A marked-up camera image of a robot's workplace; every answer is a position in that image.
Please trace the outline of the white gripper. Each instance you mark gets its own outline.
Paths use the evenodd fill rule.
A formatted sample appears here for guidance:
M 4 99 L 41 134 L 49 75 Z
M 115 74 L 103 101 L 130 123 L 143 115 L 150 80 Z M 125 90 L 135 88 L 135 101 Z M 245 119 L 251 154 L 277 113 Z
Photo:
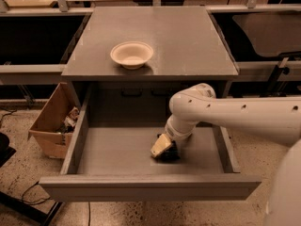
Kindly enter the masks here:
M 185 121 L 171 115 L 165 125 L 165 134 L 161 134 L 150 149 L 151 156 L 157 158 L 172 146 L 172 140 L 185 140 L 192 135 L 197 123 Z

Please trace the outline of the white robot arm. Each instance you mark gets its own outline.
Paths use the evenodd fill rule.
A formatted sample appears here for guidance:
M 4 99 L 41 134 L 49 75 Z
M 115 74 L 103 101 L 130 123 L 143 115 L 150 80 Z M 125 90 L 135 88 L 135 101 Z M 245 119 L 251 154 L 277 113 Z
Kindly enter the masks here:
M 218 99 L 201 83 L 174 94 L 165 132 L 151 148 L 153 157 L 173 141 L 185 140 L 201 121 L 236 128 L 247 134 L 288 145 L 265 207 L 264 226 L 301 226 L 301 98 Z

